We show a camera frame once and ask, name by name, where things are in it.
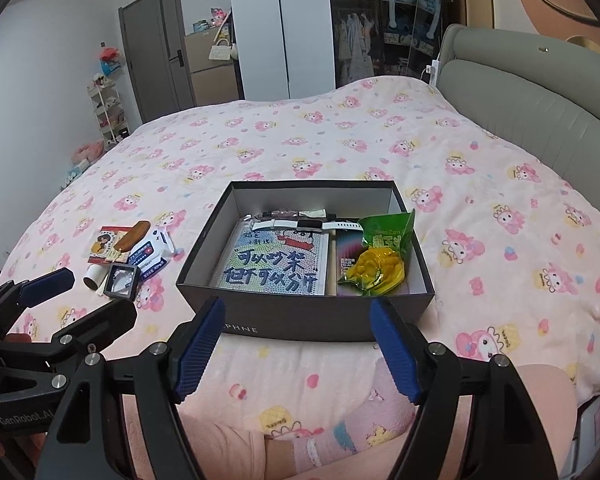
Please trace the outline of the black framed mirror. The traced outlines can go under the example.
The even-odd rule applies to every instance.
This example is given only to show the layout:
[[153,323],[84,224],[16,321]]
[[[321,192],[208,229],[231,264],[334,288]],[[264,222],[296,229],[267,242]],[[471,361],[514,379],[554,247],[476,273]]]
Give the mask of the black framed mirror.
[[137,266],[113,263],[106,278],[104,294],[109,298],[133,301],[139,282],[140,269]]

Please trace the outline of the green corn candy packet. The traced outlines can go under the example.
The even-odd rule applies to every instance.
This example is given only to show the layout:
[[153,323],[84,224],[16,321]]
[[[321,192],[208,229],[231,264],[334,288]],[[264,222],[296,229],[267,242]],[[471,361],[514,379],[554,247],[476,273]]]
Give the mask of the green corn candy packet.
[[341,283],[352,283],[370,296],[385,296],[405,282],[412,253],[414,211],[376,214],[358,220],[366,251]]

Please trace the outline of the brown wooden comb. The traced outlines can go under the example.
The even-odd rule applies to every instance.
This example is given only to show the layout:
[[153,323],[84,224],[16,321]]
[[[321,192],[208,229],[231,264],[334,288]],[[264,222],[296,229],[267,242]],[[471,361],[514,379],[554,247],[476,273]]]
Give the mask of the brown wooden comb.
[[129,231],[114,244],[117,252],[129,252],[140,240],[144,238],[150,228],[150,222],[147,220],[137,221]]

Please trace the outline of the white wardrobe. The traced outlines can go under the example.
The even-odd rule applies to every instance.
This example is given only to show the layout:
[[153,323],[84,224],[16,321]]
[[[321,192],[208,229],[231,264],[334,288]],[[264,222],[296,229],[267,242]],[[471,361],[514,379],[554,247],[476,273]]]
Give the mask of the white wardrobe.
[[245,98],[310,98],[336,89],[330,0],[230,0]]

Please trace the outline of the pink cartoon bed blanket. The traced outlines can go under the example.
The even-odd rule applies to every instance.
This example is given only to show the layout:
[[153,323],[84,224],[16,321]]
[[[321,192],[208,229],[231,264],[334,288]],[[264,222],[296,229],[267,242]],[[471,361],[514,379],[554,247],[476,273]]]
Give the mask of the pink cartoon bed blanket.
[[[436,292],[420,328],[461,356],[508,356],[562,466],[578,406],[600,394],[600,208],[413,79],[374,78],[313,99],[204,107],[143,125],[50,202],[2,280],[59,268],[84,275],[107,224],[166,229],[175,257],[140,286],[136,324],[107,352],[130,356],[192,317],[175,282],[227,185],[292,179],[396,185],[415,213]],[[338,424],[367,398],[378,360],[376,344],[223,337],[200,391],[180,407],[204,472],[266,479],[265,441]],[[287,479],[384,478],[406,434]]]

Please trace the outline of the pink patterned sock foot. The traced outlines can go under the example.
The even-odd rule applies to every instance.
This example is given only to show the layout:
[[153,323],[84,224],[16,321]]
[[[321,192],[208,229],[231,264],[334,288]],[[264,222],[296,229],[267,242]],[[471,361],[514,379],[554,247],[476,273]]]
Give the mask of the pink patterned sock foot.
[[380,359],[367,398],[338,424],[309,437],[265,441],[264,476],[287,479],[369,451],[405,434],[415,414],[415,405],[398,391]]

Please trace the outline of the white shelf rack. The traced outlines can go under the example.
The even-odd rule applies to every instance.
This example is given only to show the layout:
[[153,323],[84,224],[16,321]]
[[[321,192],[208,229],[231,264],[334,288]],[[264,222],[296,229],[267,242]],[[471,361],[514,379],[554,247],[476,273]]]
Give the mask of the white shelf rack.
[[116,83],[104,75],[96,77],[87,87],[98,130],[109,151],[130,135],[126,114]]

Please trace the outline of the alcohol wipes pack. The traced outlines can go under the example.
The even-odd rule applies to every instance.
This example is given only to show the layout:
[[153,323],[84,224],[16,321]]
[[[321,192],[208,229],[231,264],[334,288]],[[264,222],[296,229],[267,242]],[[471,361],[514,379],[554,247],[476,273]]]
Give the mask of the alcohol wipes pack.
[[175,256],[176,248],[166,229],[152,229],[131,249],[126,263],[136,266],[140,280],[147,281]]

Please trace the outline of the grey padded headboard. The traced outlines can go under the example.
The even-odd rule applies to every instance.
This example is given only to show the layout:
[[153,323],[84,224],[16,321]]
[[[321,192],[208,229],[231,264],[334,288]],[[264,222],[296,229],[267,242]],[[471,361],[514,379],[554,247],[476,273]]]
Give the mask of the grey padded headboard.
[[600,208],[600,55],[554,38],[451,25],[438,89]]

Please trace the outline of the grey door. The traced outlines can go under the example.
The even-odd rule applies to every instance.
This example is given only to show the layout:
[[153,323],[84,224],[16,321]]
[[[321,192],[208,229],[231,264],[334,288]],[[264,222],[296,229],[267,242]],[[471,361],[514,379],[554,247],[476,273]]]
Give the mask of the grey door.
[[194,107],[181,0],[135,0],[119,9],[119,21],[140,119]]

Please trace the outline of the cream handbag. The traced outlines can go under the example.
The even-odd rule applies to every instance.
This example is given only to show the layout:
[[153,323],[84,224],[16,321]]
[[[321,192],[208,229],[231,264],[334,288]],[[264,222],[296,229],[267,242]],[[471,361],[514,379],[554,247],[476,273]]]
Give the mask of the cream handbag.
[[210,61],[230,62],[238,59],[236,44],[228,40],[219,40],[210,49]]

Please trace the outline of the red white card box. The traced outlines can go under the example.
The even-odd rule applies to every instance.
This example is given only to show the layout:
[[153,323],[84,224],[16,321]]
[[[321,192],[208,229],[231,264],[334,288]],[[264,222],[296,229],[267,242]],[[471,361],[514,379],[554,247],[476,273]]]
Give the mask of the red white card box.
[[87,262],[91,264],[126,263],[128,252],[122,252],[116,245],[131,229],[128,226],[103,226],[92,241]]

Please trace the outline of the white smart watch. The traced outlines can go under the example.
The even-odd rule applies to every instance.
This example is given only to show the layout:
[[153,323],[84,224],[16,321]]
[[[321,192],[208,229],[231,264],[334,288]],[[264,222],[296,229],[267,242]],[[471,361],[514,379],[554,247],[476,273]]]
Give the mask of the white smart watch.
[[242,218],[253,231],[287,230],[294,232],[352,231],[362,232],[360,222],[340,219],[326,214],[324,209],[314,211],[271,210],[247,214]]

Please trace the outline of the white paper roll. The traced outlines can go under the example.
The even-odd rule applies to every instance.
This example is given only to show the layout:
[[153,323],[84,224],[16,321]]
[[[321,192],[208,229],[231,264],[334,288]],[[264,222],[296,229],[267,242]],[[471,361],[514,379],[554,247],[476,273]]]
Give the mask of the white paper roll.
[[97,290],[106,280],[108,272],[109,266],[92,263],[86,269],[83,277],[83,283],[88,289]]

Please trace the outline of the black Daphne shoe box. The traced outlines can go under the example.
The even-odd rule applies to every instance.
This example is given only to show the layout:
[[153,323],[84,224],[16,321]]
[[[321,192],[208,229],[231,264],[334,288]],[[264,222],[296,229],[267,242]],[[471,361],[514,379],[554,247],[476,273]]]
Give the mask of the black Daphne shoe box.
[[234,181],[176,287],[194,311],[220,297],[229,334],[370,341],[372,300],[338,282],[364,250],[352,223],[405,209],[391,181]]

